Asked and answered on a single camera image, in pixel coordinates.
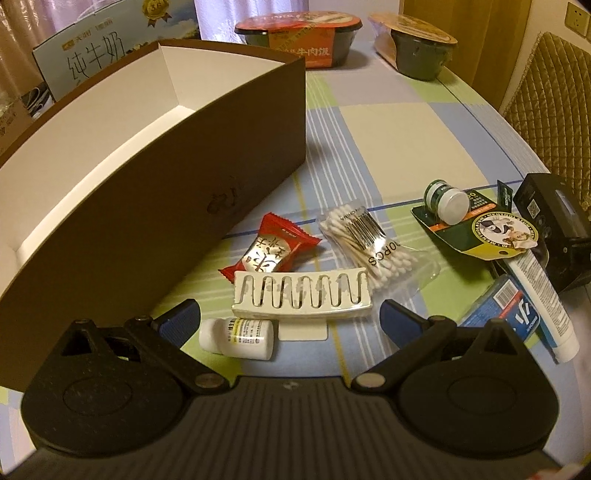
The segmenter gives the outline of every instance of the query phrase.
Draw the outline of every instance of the qr code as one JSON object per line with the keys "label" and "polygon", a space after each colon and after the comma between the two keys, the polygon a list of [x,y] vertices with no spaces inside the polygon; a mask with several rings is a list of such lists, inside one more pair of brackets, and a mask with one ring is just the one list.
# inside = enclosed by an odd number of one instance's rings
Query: qr code
{"label": "qr code", "polygon": [[538,207],[538,204],[535,202],[535,200],[532,200],[527,207],[527,211],[530,213],[532,218],[535,218],[540,212],[540,207]]}

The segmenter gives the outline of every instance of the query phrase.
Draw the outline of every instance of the white pill bottle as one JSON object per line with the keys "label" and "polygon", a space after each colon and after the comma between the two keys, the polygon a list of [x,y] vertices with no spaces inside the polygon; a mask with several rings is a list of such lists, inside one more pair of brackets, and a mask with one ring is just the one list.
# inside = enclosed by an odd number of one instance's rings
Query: white pill bottle
{"label": "white pill bottle", "polygon": [[448,225],[460,223],[470,209],[467,193],[445,180],[433,180],[425,190],[423,200],[427,209]]}
{"label": "white pill bottle", "polygon": [[241,318],[204,319],[199,345],[207,352],[237,358],[269,360],[273,354],[273,322]]}

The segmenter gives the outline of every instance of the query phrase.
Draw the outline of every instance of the quilted chair cushion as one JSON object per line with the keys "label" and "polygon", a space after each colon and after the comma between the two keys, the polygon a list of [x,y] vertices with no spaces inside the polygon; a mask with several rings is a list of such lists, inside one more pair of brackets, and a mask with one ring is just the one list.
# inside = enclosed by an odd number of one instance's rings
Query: quilted chair cushion
{"label": "quilted chair cushion", "polygon": [[530,62],[505,119],[552,172],[569,182],[591,213],[591,53],[546,32]]}

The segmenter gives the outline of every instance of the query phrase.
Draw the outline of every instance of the black box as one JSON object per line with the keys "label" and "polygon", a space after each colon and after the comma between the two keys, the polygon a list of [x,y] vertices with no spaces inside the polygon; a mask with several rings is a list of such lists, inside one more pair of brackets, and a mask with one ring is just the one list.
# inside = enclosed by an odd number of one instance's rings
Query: black box
{"label": "black box", "polygon": [[566,181],[551,173],[530,173],[514,201],[545,241],[546,273],[556,292],[589,283],[591,224]]}

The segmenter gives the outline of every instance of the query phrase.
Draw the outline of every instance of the tablecloth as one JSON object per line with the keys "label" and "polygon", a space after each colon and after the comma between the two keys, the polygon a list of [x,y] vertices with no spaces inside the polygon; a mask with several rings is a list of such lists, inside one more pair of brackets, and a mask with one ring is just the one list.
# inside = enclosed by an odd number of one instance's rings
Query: tablecloth
{"label": "tablecloth", "polygon": [[[252,242],[261,217],[273,211],[321,236],[315,223],[328,207],[359,199],[400,243],[430,252],[440,275],[407,306],[459,320],[492,283],[486,265],[433,242],[411,216],[424,188],[443,178],[495,197],[497,180],[517,189],[524,175],[546,171],[529,146],[474,90],[444,69],[434,82],[400,75],[374,51],[355,43],[344,67],[306,76],[307,158],[155,308],[158,315],[195,298],[202,317],[231,316],[232,285],[217,271],[234,264]],[[327,242],[298,265],[302,271],[345,266]],[[591,302],[585,288],[564,295],[582,344],[577,358],[556,365],[543,342],[529,342],[560,397],[560,418],[547,444],[559,462],[591,451]],[[377,315],[329,323],[324,342],[278,342],[271,361],[203,352],[198,334],[183,351],[233,380],[237,375],[342,375],[349,382],[395,351]],[[32,448],[22,425],[21,394],[0,389],[0,461],[9,469]]]}

